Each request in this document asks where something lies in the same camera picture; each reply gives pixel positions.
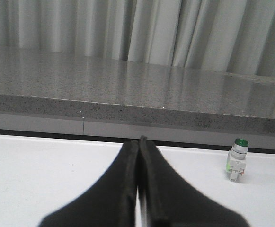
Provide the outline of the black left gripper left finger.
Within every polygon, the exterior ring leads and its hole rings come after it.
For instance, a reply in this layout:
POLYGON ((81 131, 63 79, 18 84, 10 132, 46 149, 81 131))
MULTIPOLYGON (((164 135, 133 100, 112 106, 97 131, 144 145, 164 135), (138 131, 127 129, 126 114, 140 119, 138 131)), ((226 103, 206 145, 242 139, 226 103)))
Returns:
POLYGON ((105 173, 81 196, 46 216, 42 227, 133 227, 138 142, 125 142, 105 173))

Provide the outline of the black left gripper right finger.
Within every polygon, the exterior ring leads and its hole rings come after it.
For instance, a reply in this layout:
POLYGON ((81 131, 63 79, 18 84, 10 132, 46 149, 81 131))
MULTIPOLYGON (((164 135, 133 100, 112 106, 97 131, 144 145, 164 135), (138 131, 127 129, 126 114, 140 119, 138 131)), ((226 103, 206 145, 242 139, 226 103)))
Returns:
POLYGON ((238 213, 214 202, 186 182, 153 141, 139 140, 139 196, 148 227, 247 227, 238 213))

